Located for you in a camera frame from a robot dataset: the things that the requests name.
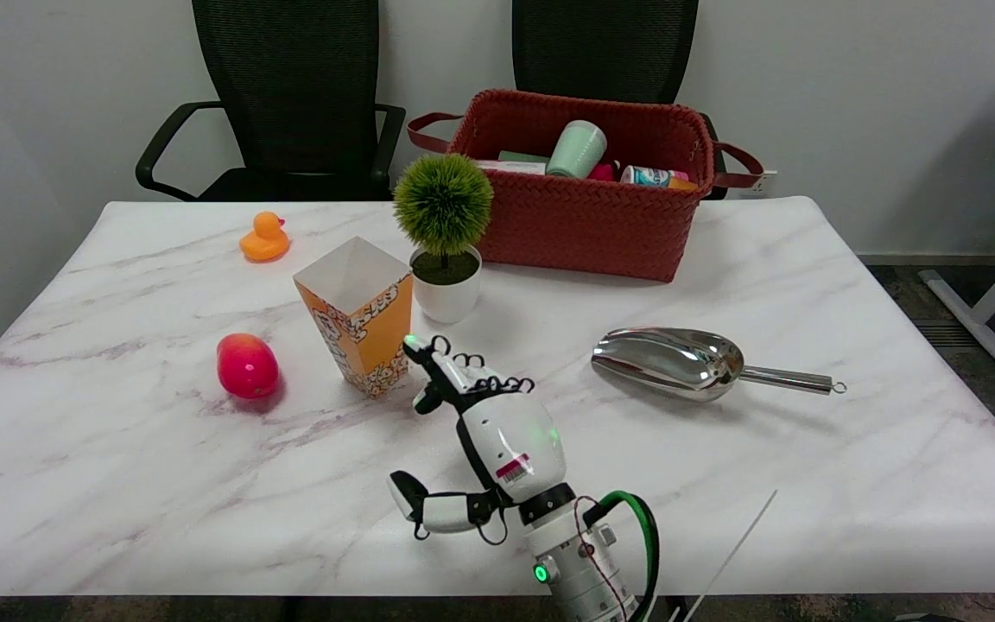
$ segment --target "brown leather handle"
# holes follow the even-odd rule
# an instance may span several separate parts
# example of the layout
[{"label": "brown leather handle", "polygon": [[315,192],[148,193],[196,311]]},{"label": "brown leather handle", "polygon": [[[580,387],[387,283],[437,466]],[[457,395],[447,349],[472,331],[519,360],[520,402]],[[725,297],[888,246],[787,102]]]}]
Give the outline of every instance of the brown leather handle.
[{"label": "brown leather handle", "polygon": [[713,149],[726,153],[734,157],[739,164],[746,166],[747,173],[717,173],[713,178],[712,185],[718,188],[750,188],[758,182],[758,178],[766,173],[758,158],[745,152],[745,150],[729,145],[727,143],[713,143]]},{"label": "brown leather handle", "polygon": [[447,141],[428,134],[422,134],[421,130],[438,121],[454,121],[463,118],[461,114],[447,114],[445,111],[431,111],[425,117],[418,117],[406,123],[406,130],[409,131],[409,141],[427,152],[438,154],[447,153]]}]

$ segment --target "mesh chair back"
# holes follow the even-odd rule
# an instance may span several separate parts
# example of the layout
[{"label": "mesh chair back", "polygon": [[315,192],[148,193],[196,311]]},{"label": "mesh chair back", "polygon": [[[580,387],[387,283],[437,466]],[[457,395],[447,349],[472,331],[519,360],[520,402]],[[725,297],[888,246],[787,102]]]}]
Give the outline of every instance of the mesh chair back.
[{"label": "mesh chair back", "polygon": [[698,0],[513,0],[521,91],[674,103]]},{"label": "mesh chair back", "polygon": [[244,165],[369,174],[378,0],[193,0]]}]

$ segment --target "green cable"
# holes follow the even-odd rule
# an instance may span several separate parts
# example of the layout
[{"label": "green cable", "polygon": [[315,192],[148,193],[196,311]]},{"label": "green cable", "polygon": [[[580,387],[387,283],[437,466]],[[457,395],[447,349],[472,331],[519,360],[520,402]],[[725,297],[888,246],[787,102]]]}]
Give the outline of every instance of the green cable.
[{"label": "green cable", "polygon": [[651,578],[651,524],[647,519],[646,513],[643,513],[643,508],[640,507],[636,497],[631,496],[630,493],[624,491],[613,491],[609,492],[601,499],[601,504],[605,507],[612,507],[615,504],[624,501],[628,504],[628,507],[632,509],[632,513],[635,513],[636,520],[639,521],[640,530],[643,531],[643,547],[647,550],[647,575]]},{"label": "green cable", "polygon": [[651,515],[651,508],[647,506],[646,501],[631,495],[631,493],[613,491],[601,499],[601,504],[597,508],[600,513],[591,511],[587,515],[593,513],[596,516],[592,520],[596,521],[615,508],[616,505],[619,505],[620,501],[624,501],[631,508],[632,513],[635,513],[636,520],[639,521],[640,529],[643,531],[643,546],[647,550],[647,587],[644,589],[643,602],[640,602],[640,606],[637,607],[632,618],[635,622],[643,622],[651,615],[651,601],[655,598],[656,584],[659,582],[659,528],[656,526],[653,515]]}]

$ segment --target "white plant pot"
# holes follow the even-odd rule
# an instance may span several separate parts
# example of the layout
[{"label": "white plant pot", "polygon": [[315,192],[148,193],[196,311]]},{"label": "white plant pot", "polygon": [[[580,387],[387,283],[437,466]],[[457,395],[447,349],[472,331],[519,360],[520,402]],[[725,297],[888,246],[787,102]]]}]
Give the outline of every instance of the white plant pot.
[{"label": "white plant pot", "polygon": [[[418,249],[409,256],[410,267],[423,252],[425,251]],[[473,246],[467,248],[466,252],[478,259],[478,270],[465,281],[450,286],[434,286],[432,283],[425,283],[414,272],[414,296],[417,296],[421,311],[434,322],[441,324],[459,322],[473,311],[474,304],[478,302],[478,289],[482,286],[482,256]]]}]

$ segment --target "chair armrest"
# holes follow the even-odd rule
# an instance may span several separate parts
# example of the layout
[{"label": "chair armrest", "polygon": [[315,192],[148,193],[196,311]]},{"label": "chair armrest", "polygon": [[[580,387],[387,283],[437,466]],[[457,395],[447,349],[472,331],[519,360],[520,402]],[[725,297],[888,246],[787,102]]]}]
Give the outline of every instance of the chair armrest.
[{"label": "chair armrest", "polygon": [[375,104],[376,111],[386,113],[383,133],[379,135],[375,147],[375,161],[371,164],[371,181],[379,187],[390,187],[390,161],[394,159],[394,149],[398,147],[398,137],[406,123],[406,109],[387,104]]},{"label": "chair armrest", "polygon": [[[701,113],[701,118],[706,119],[706,127],[708,128],[708,137],[712,138],[712,142],[718,142],[716,137],[716,129],[712,126],[712,119],[708,118],[707,114]],[[715,159],[713,161],[713,170],[716,173],[726,173],[727,169],[724,168],[724,154],[716,152]],[[708,193],[706,200],[723,200],[727,196],[727,188],[714,188],[711,193]]]},{"label": "chair armrest", "polygon": [[182,104],[174,109],[171,117],[167,117],[167,121],[159,126],[159,130],[155,132],[149,146],[145,147],[145,153],[142,153],[141,159],[137,161],[137,184],[141,184],[143,188],[149,190],[170,194],[177,200],[194,200],[196,197],[193,194],[153,180],[153,169],[155,169],[155,163],[159,161],[159,156],[163,154],[163,150],[171,142],[171,138],[174,138],[174,133],[179,130],[179,127],[182,127],[190,115],[201,109],[218,109],[219,107],[221,107],[221,102],[192,102]]}]

